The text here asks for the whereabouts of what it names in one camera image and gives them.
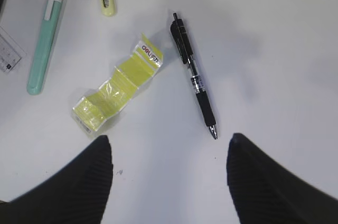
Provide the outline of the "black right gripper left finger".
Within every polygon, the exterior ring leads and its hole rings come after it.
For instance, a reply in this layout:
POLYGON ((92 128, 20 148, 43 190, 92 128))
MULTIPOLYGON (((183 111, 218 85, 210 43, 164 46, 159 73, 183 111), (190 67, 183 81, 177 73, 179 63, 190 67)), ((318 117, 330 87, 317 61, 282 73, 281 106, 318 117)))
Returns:
POLYGON ((101 223, 113 179, 111 144, 101 135, 45 182, 1 203, 1 223, 101 223))

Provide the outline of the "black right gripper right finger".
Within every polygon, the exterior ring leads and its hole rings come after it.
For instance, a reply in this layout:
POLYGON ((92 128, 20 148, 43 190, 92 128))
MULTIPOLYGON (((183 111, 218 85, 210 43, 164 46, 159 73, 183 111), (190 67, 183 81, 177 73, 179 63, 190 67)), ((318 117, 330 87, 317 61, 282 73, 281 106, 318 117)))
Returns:
POLYGON ((337 199, 272 159, 242 133, 229 142, 227 185, 240 223, 337 223, 337 199))

